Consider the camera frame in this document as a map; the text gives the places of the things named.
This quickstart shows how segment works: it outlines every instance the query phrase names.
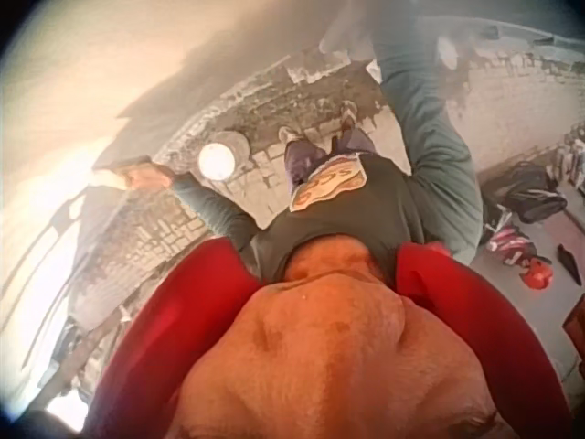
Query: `paved ground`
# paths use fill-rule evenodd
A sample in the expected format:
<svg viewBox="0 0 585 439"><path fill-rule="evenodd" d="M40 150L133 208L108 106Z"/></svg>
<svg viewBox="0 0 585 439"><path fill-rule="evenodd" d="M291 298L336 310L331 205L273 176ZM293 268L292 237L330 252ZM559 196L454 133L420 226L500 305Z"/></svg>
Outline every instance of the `paved ground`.
<svg viewBox="0 0 585 439"><path fill-rule="evenodd" d="M479 5L467 3L467 12ZM363 66L308 87L294 84L283 65L240 87L228 103L218 99L282 57L314 46L336 5L180 0L169 8L150 0L58 0L41 9L3 66L2 245L10 257L2 262L9 288L0 306L0 343L11 351L0 364L11 371L0 377L4 396L18 394L33 366L50 354L50 343L43 353L29 355L27 347L59 332L65 314L51 304L71 273L71 291L88 298L74 311L91 327L158 263L205 232L169 194L124 199L115 190L86 189L92 166L139 154L165 160L171 151L180 153L182 165L193 163L206 133L239 129L254 156L242 175L217 189L263 225L286 204L278 123L297 120L326 145L336 105L351 98L380 151L408 170L399 128ZM515 11L527 17L528 9ZM453 123L479 168L553 145L585 118L579 73L538 59L490 57L475 59L446 87ZM242 93L249 99L234 105ZM169 142L190 120L186 133ZM60 320L39 333L48 309Z"/></svg>

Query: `neck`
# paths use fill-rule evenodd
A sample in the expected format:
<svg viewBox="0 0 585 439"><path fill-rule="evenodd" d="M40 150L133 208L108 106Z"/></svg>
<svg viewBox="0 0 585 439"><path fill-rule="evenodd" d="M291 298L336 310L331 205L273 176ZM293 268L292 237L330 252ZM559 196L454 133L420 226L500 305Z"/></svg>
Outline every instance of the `neck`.
<svg viewBox="0 0 585 439"><path fill-rule="evenodd" d="M324 236L303 244L288 261L284 281L298 281L335 270L360 272L384 281L367 247L346 235Z"/></svg>

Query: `red object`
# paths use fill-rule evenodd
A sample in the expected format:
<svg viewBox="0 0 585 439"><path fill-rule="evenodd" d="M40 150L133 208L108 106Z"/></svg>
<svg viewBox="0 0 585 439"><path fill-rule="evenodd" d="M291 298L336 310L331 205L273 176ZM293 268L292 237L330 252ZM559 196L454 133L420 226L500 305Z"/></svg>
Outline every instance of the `red object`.
<svg viewBox="0 0 585 439"><path fill-rule="evenodd" d="M522 282L533 290L544 290L552 282L552 267L538 258L532 258L528 262L528 271L520 274Z"/></svg>
<svg viewBox="0 0 585 439"><path fill-rule="evenodd" d="M399 249L397 290L475 352L500 413L521 437L570 436L560 383L521 315L484 278L417 244ZM98 387L84 434L161 438L193 364L228 330L260 284L226 239L197 247L135 319Z"/></svg>

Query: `hand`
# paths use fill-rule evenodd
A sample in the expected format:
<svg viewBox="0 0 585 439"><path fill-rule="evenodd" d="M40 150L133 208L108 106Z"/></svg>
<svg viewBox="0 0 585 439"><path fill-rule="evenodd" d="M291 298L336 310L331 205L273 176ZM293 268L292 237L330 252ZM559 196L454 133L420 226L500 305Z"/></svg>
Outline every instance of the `hand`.
<svg viewBox="0 0 585 439"><path fill-rule="evenodd" d="M90 185L116 187L121 190L170 188L176 174L167 166L140 157L94 171Z"/></svg>

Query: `dark green sleeve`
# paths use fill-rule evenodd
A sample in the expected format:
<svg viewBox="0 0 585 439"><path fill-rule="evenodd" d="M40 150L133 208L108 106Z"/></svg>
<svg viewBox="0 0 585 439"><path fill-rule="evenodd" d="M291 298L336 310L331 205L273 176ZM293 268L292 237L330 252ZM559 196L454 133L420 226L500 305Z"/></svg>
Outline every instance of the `dark green sleeve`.
<svg viewBox="0 0 585 439"><path fill-rule="evenodd" d="M173 190L213 233L229 238L244 262L250 264L250 241L260 229L248 212L230 199L202 186L191 174L177 176Z"/></svg>
<svg viewBox="0 0 585 439"><path fill-rule="evenodd" d="M412 168L410 188L430 239L460 262L474 256L482 203L467 145L453 129L432 71L432 48L420 40L408 0L373 0L374 50L381 89L402 130Z"/></svg>

